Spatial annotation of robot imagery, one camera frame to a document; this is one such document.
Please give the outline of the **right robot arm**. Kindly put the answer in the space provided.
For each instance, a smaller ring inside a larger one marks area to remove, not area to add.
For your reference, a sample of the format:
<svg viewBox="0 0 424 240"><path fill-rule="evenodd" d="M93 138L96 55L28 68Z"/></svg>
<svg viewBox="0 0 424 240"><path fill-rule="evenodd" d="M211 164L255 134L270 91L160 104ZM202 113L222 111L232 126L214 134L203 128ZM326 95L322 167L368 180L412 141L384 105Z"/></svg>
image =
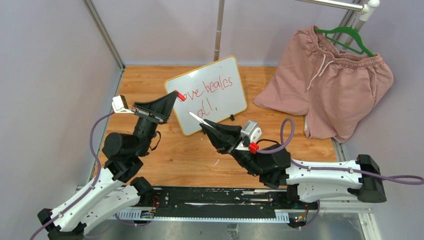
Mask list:
<svg viewBox="0 0 424 240"><path fill-rule="evenodd" d="M254 121L239 126L200 119L199 125L218 153L232 156L264 186L272 189L285 186L285 201L292 209L338 197L356 197L363 203L387 200L379 177L380 167L367 154L343 162L296 160L287 151L286 142L260 149L257 143L262 130Z"/></svg>

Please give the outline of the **yellow framed whiteboard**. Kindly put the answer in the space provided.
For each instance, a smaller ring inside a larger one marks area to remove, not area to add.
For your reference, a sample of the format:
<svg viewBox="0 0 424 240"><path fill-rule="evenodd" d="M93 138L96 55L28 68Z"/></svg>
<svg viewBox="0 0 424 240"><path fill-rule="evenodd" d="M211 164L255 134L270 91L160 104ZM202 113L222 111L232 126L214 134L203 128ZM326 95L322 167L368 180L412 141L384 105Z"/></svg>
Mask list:
<svg viewBox="0 0 424 240"><path fill-rule="evenodd" d="M173 110L184 135L201 130L195 119L220 122L247 109L238 62L228 56L168 79L167 93L178 91L185 98L177 99Z"/></svg>

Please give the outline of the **red white marker pen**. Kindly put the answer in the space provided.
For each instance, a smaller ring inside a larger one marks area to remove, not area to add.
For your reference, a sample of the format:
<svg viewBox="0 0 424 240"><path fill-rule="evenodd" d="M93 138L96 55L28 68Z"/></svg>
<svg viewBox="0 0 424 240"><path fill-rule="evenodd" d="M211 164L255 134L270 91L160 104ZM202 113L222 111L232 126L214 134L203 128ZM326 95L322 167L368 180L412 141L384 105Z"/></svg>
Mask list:
<svg viewBox="0 0 424 240"><path fill-rule="evenodd" d="M206 121L204 121L202 118L200 118L200 117L198 117L196 114L194 114L193 112L188 112L195 120L197 120L198 122L200 122L201 124L204 124L204 125L206 125L206 126L208 126L208 127L211 127L212 128L212 126L209 124L209 123L207 123Z"/></svg>

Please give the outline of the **red marker cap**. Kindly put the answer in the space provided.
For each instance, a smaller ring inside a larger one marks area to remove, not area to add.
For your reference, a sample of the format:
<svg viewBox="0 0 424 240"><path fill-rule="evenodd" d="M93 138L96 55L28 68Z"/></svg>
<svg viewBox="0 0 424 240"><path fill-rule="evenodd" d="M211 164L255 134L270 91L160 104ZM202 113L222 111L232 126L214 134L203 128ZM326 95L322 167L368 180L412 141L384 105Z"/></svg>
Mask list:
<svg viewBox="0 0 424 240"><path fill-rule="evenodd" d="M181 101L181 102L185 102L186 101L186 97L180 93L179 91L176 91L177 93L177 98Z"/></svg>

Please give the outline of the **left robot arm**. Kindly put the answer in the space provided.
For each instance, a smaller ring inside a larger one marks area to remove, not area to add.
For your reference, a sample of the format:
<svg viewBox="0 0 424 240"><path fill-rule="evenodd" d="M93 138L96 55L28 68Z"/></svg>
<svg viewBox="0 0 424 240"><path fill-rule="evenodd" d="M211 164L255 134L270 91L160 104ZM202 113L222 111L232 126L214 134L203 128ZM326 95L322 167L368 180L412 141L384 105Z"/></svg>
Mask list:
<svg viewBox="0 0 424 240"><path fill-rule="evenodd" d="M38 213L50 240L82 240L119 211L152 203L153 187L136 174L143 166L141 158L154 150L152 140L160 135L157 127L168 122L176 100L184 101L185 97L172 91L150 102L135 102L132 107L123 95L112 99L112 114L137 116L134 131L108 134L102 148L107 160L96 162L95 177L63 204Z"/></svg>

